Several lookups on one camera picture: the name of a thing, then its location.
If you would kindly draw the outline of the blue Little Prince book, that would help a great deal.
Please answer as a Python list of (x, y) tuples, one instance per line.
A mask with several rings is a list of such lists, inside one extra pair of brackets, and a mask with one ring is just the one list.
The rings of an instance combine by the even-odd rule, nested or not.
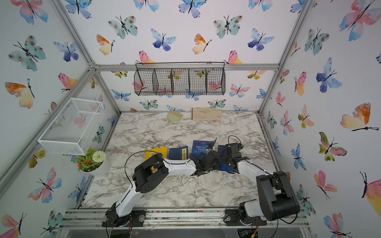
[(194, 140), (191, 150), (192, 159), (202, 159), (208, 152), (214, 149), (215, 141)]

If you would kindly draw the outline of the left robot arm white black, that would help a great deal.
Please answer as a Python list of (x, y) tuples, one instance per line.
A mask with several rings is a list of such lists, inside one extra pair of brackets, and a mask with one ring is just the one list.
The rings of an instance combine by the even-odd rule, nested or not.
[(134, 169), (130, 186), (122, 196), (106, 212), (102, 227), (122, 227), (133, 225), (133, 207), (144, 193), (153, 191), (170, 176), (201, 176), (220, 169), (221, 156), (212, 150), (202, 154), (201, 158), (175, 161), (163, 158), (159, 153), (138, 165)]

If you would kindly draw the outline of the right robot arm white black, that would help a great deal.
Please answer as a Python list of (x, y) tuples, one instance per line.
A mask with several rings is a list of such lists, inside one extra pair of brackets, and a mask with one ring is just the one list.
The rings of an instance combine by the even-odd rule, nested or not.
[(223, 221), (227, 226), (263, 226), (267, 221), (299, 215), (300, 205), (285, 172), (268, 172), (239, 154), (225, 154), (220, 168), (246, 176), (258, 190), (258, 198), (240, 203), (238, 209), (225, 210)]

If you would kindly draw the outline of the blue microfiber cloth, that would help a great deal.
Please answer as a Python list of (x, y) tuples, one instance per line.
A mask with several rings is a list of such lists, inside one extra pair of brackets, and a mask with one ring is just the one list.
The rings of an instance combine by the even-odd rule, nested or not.
[(227, 172), (229, 174), (235, 174), (236, 173), (235, 169), (229, 163), (221, 163), (220, 164), (220, 170), (224, 171), (224, 172)]

